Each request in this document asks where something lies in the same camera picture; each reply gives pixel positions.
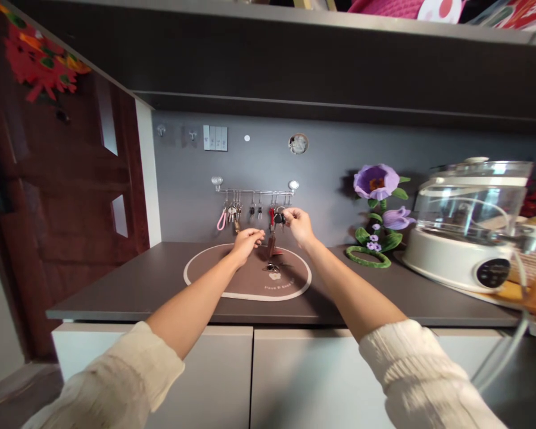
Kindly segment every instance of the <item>glass steamer lid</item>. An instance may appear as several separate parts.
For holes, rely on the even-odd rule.
[[[483,245],[490,232],[513,235],[532,163],[469,158],[433,169],[415,205],[421,231]]]

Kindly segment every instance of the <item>countertop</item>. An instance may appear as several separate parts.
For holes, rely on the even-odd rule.
[[[136,322],[145,320],[169,298],[186,287],[185,265],[207,243],[159,243],[67,300],[49,309],[50,319]],[[422,277],[391,258],[387,269],[358,265],[344,254],[347,246],[331,251],[374,285],[408,317],[427,327],[510,328],[519,313],[468,297]],[[321,277],[307,255],[301,256],[313,273],[310,288],[301,296],[278,302],[222,298],[213,324],[345,326],[328,298]]]

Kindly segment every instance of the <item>white knit sleeve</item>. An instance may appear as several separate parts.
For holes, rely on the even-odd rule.
[[[407,320],[365,336],[359,350],[397,428],[506,428],[433,333]]]
[[[71,377],[23,429],[144,428],[184,369],[175,351],[140,322]]]

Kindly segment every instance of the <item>dark shelf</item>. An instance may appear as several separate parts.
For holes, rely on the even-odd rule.
[[[224,2],[12,3],[155,108],[536,133],[533,33]]]

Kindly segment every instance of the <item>key hook rack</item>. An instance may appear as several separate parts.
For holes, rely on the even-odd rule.
[[[226,189],[221,188],[222,185],[222,177],[220,176],[214,176],[211,179],[211,182],[214,185],[214,189],[216,192],[222,192],[224,194],[228,193],[235,193],[235,194],[258,194],[258,195],[290,195],[293,196],[296,193],[296,189],[300,187],[300,184],[298,181],[289,181],[288,182],[288,188],[290,188],[289,191],[261,191],[259,189]]]

